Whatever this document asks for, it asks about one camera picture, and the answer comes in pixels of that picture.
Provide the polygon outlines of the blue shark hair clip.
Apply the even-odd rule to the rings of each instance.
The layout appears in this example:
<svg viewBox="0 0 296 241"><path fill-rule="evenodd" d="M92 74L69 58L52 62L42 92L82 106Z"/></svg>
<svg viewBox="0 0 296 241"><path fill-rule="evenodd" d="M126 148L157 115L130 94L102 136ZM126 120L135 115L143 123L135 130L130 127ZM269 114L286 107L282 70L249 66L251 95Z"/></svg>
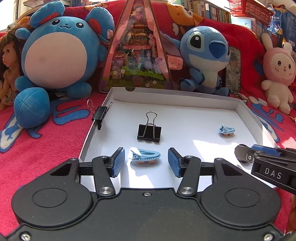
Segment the blue shark hair clip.
<svg viewBox="0 0 296 241"><path fill-rule="evenodd" d="M161 153L157 151L144 150L136 147L130 148L131 156L129 157L131 160L136 161L138 163L155 163L161 157Z"/></svg>

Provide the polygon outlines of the small blue shark clip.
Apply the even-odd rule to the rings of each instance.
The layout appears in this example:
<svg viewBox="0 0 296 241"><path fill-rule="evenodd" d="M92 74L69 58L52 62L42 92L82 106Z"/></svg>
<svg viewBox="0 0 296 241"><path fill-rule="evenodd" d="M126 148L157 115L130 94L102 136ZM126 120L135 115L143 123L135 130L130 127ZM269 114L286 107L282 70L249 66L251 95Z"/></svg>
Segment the small blue shark clip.
<svg viewBox="0 0 296 241"><path fill-rule="evenodd" d="M219 133L224 136L232 136L235 133L235 129L232 127L227 127L227 126L222 125L219 128Z"/></svg>

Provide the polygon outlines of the large black binder clip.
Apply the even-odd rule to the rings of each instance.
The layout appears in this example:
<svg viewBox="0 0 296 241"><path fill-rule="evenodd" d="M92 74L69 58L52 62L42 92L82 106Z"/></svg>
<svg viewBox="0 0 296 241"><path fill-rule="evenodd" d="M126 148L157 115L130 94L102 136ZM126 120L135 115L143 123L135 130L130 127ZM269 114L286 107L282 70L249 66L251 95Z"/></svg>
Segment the large black binder clip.
<svg viewBox="0 0 296 241"><path fill-rule="evenodd" d="M137 139L159 143L161 140L162 127L157 126L155 123L158 115L154 111L148 111L145 115L147 122L145 124L139 124Z"/></svg>

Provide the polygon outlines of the white shallow cardboard box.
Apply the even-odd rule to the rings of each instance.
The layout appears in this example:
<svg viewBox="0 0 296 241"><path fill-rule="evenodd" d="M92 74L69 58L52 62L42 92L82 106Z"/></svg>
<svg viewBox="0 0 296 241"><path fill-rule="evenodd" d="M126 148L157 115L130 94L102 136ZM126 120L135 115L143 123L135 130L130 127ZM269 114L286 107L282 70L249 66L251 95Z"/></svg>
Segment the white shallow cardboard box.
<svg viewBox="0 0 296 241"><path fill-rule="evenodd" d="M176 178L168 163L168 149L175 148L182 156L192 155L203 162L223 158L239 166L234 150L239 144L259 144L275 147L268 130L239 99L210 94L162 89L137 88L132 92L113 88L104 106L112 102L101 130L92 124L79 159L112 155L119 147L125 149L125 164L113 179L116 189L177 188ZM157 126L162 127L159 143L137 139L139 124L147 122L146 113L154 111ZM224 125L235 129L232 136L219 133ZM138 163L130 159L130 148L157 151L161 157L155 163Z"/></svg>

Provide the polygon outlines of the small black binder clip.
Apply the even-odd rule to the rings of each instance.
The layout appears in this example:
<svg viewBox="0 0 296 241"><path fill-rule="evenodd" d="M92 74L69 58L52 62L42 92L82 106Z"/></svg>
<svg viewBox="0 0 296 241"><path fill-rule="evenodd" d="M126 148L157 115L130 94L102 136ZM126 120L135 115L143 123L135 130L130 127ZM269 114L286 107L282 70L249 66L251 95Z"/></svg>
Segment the small black binder clip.
<svg viewBox="0 0 296 241"><path fill-rule="evenodd" d="M87 107L91 110L93 116L92 121L97 125L98 130L101 130L104 118L107 112L110 110L112 102L108 106L98 106L94 108L93 101L91 99L87 100Z"/></svg>

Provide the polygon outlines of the dark photo card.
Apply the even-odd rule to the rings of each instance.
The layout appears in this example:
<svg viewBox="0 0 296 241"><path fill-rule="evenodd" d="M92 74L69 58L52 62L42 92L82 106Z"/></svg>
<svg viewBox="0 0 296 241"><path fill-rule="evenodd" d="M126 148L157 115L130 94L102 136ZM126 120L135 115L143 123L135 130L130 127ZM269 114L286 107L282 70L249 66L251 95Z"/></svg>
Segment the dark photo card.
<svg viewBox="0 0 296 241"><path fill-rule="evenodd" d="M239 92L241 82L241 54L234 47L229 47L229 49L230 61L226 67L225 84L232 92Z"/></svg>

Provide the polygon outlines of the pink bunny plush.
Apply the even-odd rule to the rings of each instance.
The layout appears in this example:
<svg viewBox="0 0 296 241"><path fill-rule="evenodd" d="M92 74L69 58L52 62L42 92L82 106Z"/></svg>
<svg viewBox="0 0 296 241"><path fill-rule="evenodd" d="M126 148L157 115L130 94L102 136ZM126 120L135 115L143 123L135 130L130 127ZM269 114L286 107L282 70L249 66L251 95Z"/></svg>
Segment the pink bunny plush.
<svg viewBox="0 0 296 241"><path fill-rule="evenodd" d="M270 106L279 109L284 114L289 114L290 104L293 103L294 98L288 87L295 79L292 45L286 42L282 48L274 48L267 33L261 35L261 40L266 49L263 57L263 71L266 80L262 81L261 88Z"/></svg>

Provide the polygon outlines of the red cartoon blanket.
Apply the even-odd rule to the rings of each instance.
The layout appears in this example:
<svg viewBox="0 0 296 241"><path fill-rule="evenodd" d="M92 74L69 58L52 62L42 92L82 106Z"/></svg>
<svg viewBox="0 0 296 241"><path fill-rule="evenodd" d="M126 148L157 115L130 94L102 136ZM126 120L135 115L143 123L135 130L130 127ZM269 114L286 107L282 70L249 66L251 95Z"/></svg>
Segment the red cartoon blanket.
<svg viewBox="0 0 296 241"><path fill-rule="evenodd" d="M247 106L263 121L277 145L295 147L295 110L289 115L266 104L261 88L263 76L254 68L261 62L264 46L255 34L245 27L204 19L183 6L153 3L159 28L175 39L196 26L210 26L219 30L230 46L241 55L240 92L247 98ZM44 174L61 162L77 157L91 126L91 113L85 100L54 105L50 119L41 127L21 128L9 107L1 112L1 233L7 235L18 226L11 208L13 194L21 186Z"/></svg>

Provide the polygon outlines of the triangular pink toy package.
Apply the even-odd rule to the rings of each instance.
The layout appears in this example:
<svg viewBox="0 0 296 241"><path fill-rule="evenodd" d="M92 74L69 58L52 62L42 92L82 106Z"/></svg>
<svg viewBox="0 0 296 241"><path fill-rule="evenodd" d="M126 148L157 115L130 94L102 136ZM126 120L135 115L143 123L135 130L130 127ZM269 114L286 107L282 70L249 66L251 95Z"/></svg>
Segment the triangular pink toy package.
<svg viewBox="0 0 296 241"><path fill-rule="evenodd" d="M127 1L118 19L98 89L172 89L159 26L151 1Z"/></svg>

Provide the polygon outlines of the blue Stitch plush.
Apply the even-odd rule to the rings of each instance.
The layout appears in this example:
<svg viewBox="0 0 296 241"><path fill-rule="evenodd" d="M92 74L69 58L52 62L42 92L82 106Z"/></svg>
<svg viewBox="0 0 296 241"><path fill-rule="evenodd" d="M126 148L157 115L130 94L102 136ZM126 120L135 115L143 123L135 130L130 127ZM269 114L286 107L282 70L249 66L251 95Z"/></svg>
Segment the blue Stitch plush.
<svg viewBox="0 0 296 241"><path fill-rule="evenodd" d="M215 28L198 26L188 30L181 40L161 33L165 51L183 59L189 67L190 79L179 80L180 89L220 96L229 96L231 91L222 86L218 72L230 61L230 49L225 37Z"/></svg>

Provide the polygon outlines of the round blue mouse plush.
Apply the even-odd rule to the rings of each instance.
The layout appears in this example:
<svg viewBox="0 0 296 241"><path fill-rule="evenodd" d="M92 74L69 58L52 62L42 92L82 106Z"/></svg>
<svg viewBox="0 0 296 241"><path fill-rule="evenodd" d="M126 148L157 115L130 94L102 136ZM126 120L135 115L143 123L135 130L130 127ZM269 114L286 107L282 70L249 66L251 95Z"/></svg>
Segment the round blue mouse plush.
<svg viewBox="0 0 296 241"><path fill-rule="evenodd" d="M15 117L23 128L35 128L49 118L51 95L89 97L88 79L105 61L106 44L115 28L111 13L97 6L81 19L65 16L64 11L62 2L49 2L31 16L33 31L16 30L16 37L25 41L23 76L15 81L14 101Z"/></svg>

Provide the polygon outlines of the blue paper bag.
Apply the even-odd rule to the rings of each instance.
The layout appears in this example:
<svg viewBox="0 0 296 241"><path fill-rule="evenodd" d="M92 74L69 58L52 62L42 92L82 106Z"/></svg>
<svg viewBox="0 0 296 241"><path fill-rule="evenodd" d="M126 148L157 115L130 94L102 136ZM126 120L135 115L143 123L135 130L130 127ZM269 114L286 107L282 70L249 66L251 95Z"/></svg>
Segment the blue paper bag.
<svg viewBox="0 0 296 241"><path fill-rule="evenodd" d="M288 11L283 4L274 6L269 3L267 8L273 12L268 30L282 35L283 39L295 48L295 14Z"/></svg>

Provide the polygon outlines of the brown haired doll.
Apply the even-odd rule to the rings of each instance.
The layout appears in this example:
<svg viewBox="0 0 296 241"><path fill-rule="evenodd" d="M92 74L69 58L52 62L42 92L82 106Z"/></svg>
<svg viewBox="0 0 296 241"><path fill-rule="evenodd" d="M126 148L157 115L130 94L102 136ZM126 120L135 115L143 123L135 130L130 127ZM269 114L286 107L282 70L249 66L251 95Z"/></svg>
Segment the brown haired doll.
<svg viewBox="0 0 296 241"><path fill-rule="evenodd" d="M16 37L14 28L1 38L1 111L12 106L18 94L15 81L23 75L21 54L24 40Z"/></svg>

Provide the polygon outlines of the red plastic basket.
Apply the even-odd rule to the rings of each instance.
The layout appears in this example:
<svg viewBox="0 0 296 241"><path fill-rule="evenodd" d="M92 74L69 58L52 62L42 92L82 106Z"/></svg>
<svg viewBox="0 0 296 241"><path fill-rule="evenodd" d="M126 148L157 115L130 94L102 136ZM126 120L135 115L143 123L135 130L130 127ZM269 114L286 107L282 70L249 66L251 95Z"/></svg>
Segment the red plastic basket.
<svg viewBox="0 0 296 241"><path fill-rule="evenodd" d="M229 0L230 14L242 18L255 18L269 27L273 11L254 0Z"/></svg>

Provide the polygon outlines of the row of books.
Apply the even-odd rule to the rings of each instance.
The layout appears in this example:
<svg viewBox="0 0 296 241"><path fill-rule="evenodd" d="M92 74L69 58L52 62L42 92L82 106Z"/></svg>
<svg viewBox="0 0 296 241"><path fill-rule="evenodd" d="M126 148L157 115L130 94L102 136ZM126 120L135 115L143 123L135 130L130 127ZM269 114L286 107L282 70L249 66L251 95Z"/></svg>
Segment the row of books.
<svg viewBox="0 0 296 241"><path fill-rule="evenodd" d="M231 24L231 14L226 8L220 8L209 1L180 1L189 14L196 14L203 18Z"/></svg>

